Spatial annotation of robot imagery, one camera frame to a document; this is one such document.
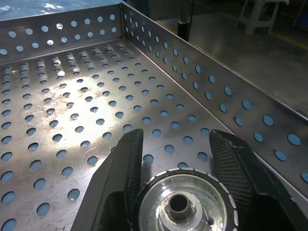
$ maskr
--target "stainless steel tray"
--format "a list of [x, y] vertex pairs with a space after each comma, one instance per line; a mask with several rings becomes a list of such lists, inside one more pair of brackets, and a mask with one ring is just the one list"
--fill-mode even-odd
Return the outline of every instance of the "stainless steel tray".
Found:
[[124, 3], [0, 22], [0, 71], [4, 231], [69, 230], [92, 174], [134, 128], [142, 183], [175, 167], [211, 173], [208, 130], [220, 129], [307, 209], [307, 121]]

